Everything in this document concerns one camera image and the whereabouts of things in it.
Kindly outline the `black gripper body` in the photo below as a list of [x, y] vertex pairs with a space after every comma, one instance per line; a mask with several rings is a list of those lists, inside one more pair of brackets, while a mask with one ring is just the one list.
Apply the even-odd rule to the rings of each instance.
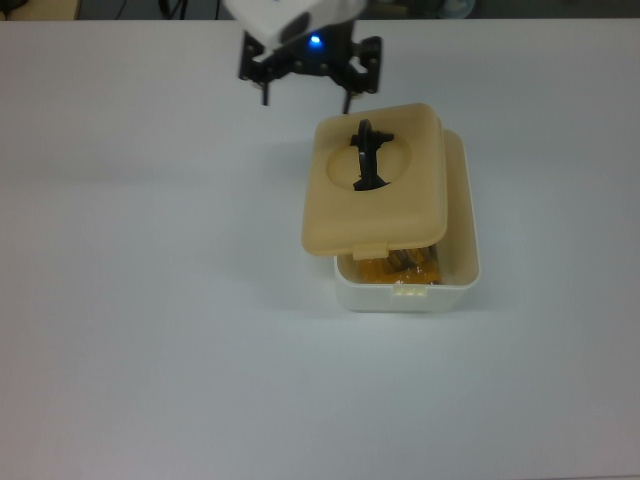
[[279, 49], [260, 62], [258, 82], [270, 83], [290, 73], [329, 77], [335, 83], [357, 83], [359, 72], [344, 56], [328, 51]]

